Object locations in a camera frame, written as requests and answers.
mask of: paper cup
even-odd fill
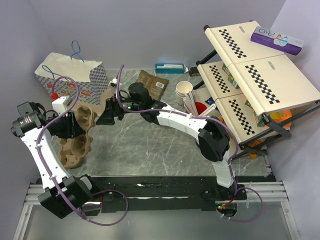
[[[176,85],[175,94],[176,94],[176,103],[179,106],[184,106],[184,97],[185,94],[193,90],[193,86],[188,81],[181,81]]]
[[[194,89],[192,84],[188,81],[181,81],[176,85],[175,92],[179,96],[184,96],[185,94],[191,92]]]
[[[176,104],[178,104],[179,106],[184,106],[184,97],[179,96],[179,95],[175,95],[175,99],[176,99]]]

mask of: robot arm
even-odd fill
[[[131,84],[128,90],[130,97],[121,101],[128,110],[163,109],[170,111],[144,112],[141,113],[141,116],[147,122],[172,127],[194,137],[202,155],[212,162],[217,183],[225,188],[232,186],[235,174],[233,171],[231,172],[228,162],[230,137],[220,124],[204,119],[194,119],[185,117],[184,115],[171,114],[173,111],[185,113],[174,109],[164,102],[153,100],[141,82]],[[96,124],[114,125],[114,117],[122,120],[124,114],[126,112],[119,106],[116,97],[107,99],[105,110]]]
[[[63,113],[69,102],[68,97],[64,96],[55,100],[52,105],[56,112]],[[66,205],[57,191],[36,149],[36,140],[39,133],[48,124],[46,113],[41,114],[34,102],[25,102],[17,108],[20,117],[12,123],[11,131],[16,137],[21,138],[22,142],[28,147],[39,169],[44,193],[38,197],[38,200],[42,206],[62,219],[70,214],[72,210]],[[82,134],[85,134],[85,131],[77,123],[74,113],[69,112],[45,130],[40,142],[41,151],[45,155],[45,161],[52,175],[55,176],[62,191],[76,208],[91,200],[92,194],[96,193],[97,189],[88,175],[74,177],[65,170],[53,149],[51,138],[52,136],[58,136],[59,138],[68,139]]]
[[[144,88],[142,83],[130,85],[129,94],[130,98],[124,101],[127,109],[133,111],[164,109],[178,112],[164,102],[152,100],[148,90]],[[52,106],[57,114],[60,115],[65,112],[70,103],[71,99],[68,96],[62,96],[53,101]],[[20,117],[12,123],[11,131],[16,137],[21,138],[22,142],[28,147],[41,174],[42,186],[45,192],[38,197],[39,202],[43,207],[62,219],[70,214],[72,210],[57,191],[36,149],[36,139],[42,128],[48,124],[46,114],[41,114],[37,104],[33,102],[25,102],[17,108]],[[122,120],[125,113],[119,106],[117,99],[112,97],[106,100],[105,111],[96,124],[114,125],[114,117]],[[202,155],[212,162],[217,176],[217,183],[225,188],[230,189],[232,187],[234,172],[230,171],[228,163],[230,138],[221,125],[204,119],[193,119],[163,111],[144,112],[141,113],[141,116],[150,123],[172,127],[194,137]],[[59,138],[69,139],[82,134],[85,134],[85,131],[77,123],[74,113],[69,112],[48,127],[40,142],[41,151],[45,155],[45,161],[53,176],[55,176],[62,191],[76,208],[80,208],[90,201],[93,198],[92,194],[98,192],[98,189],[91,181],[90,176],[74,177],[64,169],[52,147],[51,138],[52,136],[58,136]]]

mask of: paper bag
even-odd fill
[[[53,74],[45,71],[42,66],[47,66]],[[52,52],[35,70],[35,75],[47,90],[52,92],[54,78],[68,76],[77,82],[79,87],[79,101],[91,105],[100,105],[101,94],[108,87],[108,79],[101,61],[82,61],[71,59],[70,56]],[[66,79],[61,79],[54,87],[54,92],[59,96],[76,96],[76,86]]]

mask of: purple wall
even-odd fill
[[[292,61],[320,90],[320,12],[315,0],[286,0],[272,29],[304,40]],[[320,238],[320,111],[297,121],[292,137],[272,145],[269,161],[287,190],[301,238]]]
[[[107,69],[154,69],[155,63],[186,63],[213,50],[203,27],[257,20],[270,28],[285,0],[29,0],[57,51],[82,56]]]
[[[37,167],[22,141],[10,131],[26,101],[50,103],[34,71],[53,45],[27,1],[3,1],[0,7],[0,239],[14,237],[30,181]]]

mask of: blue bag handle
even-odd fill
[[[48,73],[52,74],[52,78],[55,79],[55,75],[61,77],[62,75],[58,74],[58,73],[54,73],[47,65],[42,65],[41,66],[43,70],[45,70]]]
[[[78,45],[78,48],[79,48],[79,51],[76,51],[75,48],[74,48],[74,42],[76,42],[76,44]],[[71,43],[71,47],[72,47],[72,50],[74,52],[74,54],[72,54],[70,56],[70,59],[72,59],[72,57],[74,55],[78,55],[78,57],[82,60],[82,62],[85,62],[85,60],[82,58],[82,56],[79,54],[81,52],[81,49],[80,49],[80,45],[79,45],[79,42],[77,40],[73,40],[72,43]]]

